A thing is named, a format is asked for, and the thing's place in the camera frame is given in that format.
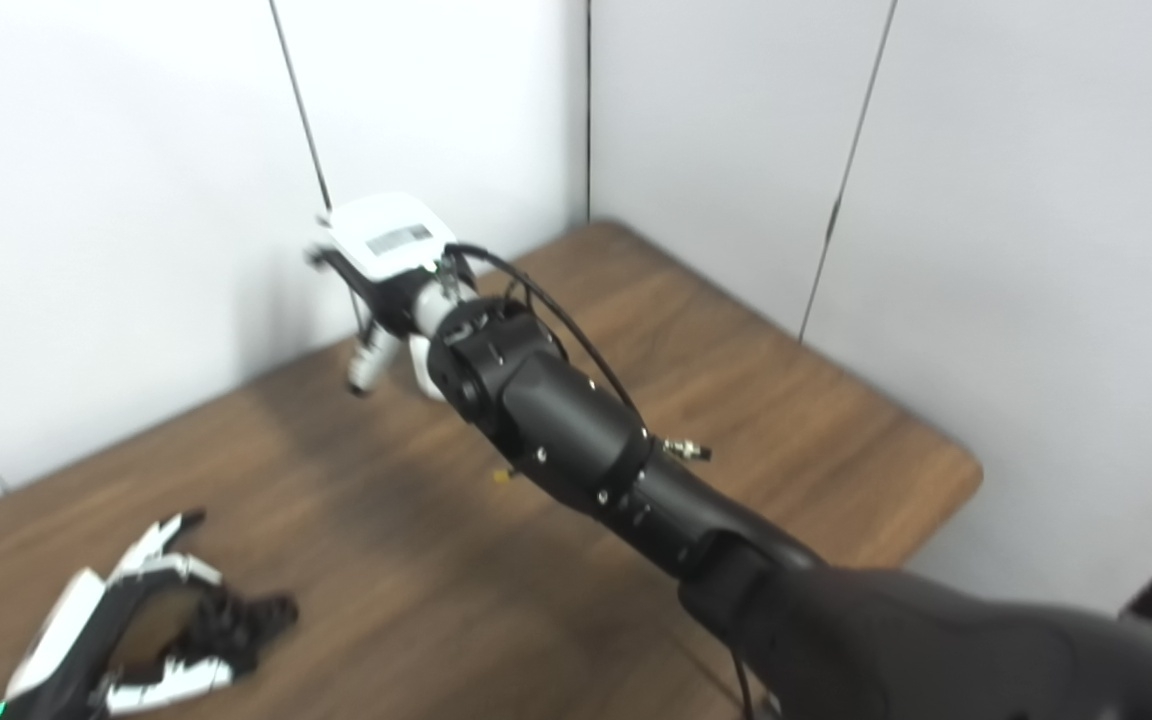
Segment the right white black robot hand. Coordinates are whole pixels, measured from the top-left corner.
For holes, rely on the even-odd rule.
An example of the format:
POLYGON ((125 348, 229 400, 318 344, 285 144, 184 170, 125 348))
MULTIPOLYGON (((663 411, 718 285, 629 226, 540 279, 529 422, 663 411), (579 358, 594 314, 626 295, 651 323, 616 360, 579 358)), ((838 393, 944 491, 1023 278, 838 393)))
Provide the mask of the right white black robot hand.
POLYGON ((376 194, 321 219, 328 241, 308 250, 314 270, 343 279, 357 331, 346 382, 370 395, 402 350, 417 387, 444 401, 429 372, 429 351, 445 316, 477 295, 472 270, 447 251, 456 236, 410 194, 376 194))

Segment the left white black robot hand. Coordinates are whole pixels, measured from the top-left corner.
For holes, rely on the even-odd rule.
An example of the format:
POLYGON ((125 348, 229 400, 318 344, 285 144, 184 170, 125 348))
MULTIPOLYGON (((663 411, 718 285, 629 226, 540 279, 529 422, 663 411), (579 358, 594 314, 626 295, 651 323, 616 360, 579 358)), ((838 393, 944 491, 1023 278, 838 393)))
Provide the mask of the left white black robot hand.
POLYGON ((156 521, 101 577, 81 569, 68 583, 0 700, 0 719, 116 719, 220 691, 255 669, 251 657, 200 647, 166 650, 145 674, 109 670, 115 647, 150 598, 197 588, 223 597, 223 575, 204 560, 172 551, 206 511, 156 521))

